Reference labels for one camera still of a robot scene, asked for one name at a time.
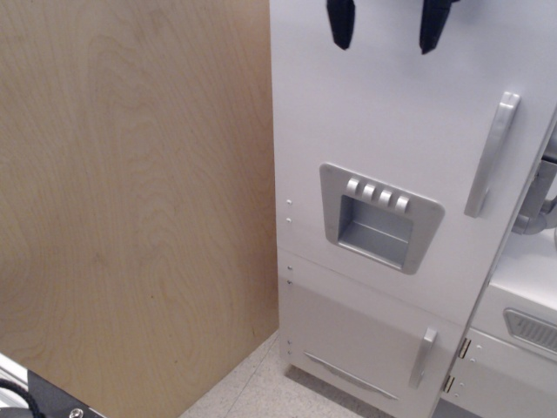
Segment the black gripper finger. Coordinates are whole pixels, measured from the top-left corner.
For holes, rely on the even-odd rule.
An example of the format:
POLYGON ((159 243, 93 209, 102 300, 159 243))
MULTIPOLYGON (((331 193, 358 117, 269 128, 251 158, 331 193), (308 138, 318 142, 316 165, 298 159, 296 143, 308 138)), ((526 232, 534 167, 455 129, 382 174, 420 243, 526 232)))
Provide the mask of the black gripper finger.
POLYGON ((352 42, 356 6, 353 0, 327 0, 326 10, 332 31, 333 42, 347 50, 352 42))
POLYGON ((458 0, 424 0, 419 31, 422 55, 434 51, 439 43, 451 8, 458 0))

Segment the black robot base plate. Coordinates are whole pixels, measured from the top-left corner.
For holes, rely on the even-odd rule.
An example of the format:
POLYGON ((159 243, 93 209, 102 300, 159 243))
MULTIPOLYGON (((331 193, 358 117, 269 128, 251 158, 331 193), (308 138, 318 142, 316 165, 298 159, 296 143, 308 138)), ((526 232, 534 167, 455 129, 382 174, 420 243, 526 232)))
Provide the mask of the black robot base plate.
POLYGON ((1 416, 104 417, 4 354, 1 354, 1 416))

